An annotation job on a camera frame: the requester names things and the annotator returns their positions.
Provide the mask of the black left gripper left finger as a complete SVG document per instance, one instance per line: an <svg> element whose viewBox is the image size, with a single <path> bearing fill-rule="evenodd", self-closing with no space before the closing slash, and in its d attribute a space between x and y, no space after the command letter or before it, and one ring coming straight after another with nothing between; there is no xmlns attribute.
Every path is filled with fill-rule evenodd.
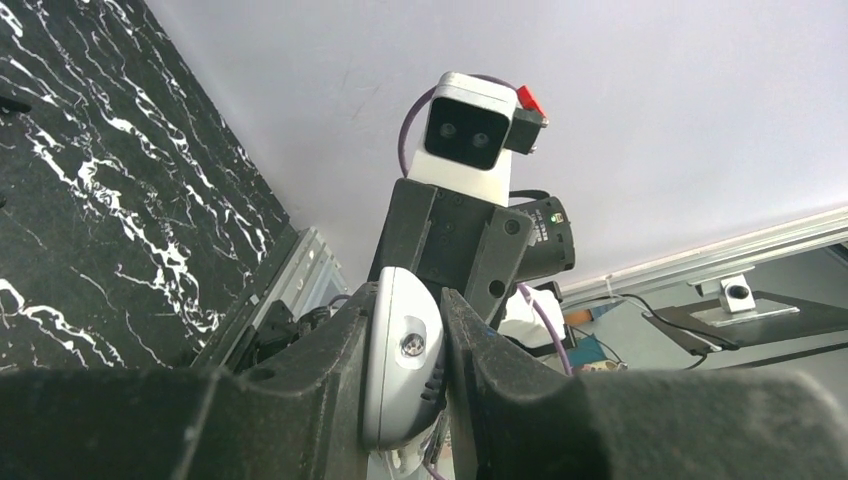
<svg viewBox="0 0 848 480"><path fill-rule="evenodd" d="M22 370L1 377L5 479L363 479L369 316L356 293L316 330L233 374Z"/></svg>

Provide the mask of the white remote control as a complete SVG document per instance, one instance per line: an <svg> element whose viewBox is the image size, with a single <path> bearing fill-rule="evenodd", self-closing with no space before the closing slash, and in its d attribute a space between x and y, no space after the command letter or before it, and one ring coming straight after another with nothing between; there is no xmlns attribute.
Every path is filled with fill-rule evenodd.
<svg viewBox="0 0 848 480"><path fill-rule="evenodd" d="M385 267L370 318L362 443L385 479L410 479L425 463L445 390L444 327L423 282Z"/></svg>

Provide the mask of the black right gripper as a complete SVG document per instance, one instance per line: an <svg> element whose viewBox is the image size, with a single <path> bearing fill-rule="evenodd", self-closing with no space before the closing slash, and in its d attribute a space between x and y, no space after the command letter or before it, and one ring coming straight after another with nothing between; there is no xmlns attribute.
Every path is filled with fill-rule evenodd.
<svg viewBox="0 0 848 480"><path fill-rule="evenodd" d="M437 302L457 291L488 325L515 292L533 221L517 210L406 178L394 184L367 279L403 267Z"/></svg>

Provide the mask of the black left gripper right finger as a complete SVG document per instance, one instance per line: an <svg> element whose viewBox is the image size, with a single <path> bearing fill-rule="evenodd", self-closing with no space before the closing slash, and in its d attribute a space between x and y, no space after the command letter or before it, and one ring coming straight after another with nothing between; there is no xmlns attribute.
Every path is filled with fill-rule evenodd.
<svg viewBox="0 0 848 480"><path fill-rule="evenodd" d="M563 375L442 293L459 479L843 479L847 414L807 375Z"/></svg>

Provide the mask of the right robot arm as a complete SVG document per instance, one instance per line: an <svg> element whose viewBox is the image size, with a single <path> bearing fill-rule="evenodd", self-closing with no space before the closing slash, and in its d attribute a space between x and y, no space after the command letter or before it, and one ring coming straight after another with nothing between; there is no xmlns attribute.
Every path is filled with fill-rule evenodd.
<svg viewBox="0 0 848 480"><path fill-rule="evenodd" d="M561 201L524 192L511 206L401 178L393 188L369 280L401 267L423 284L422 300L451 289L496 326L518 283L571 270L574 237Z"/></svg>

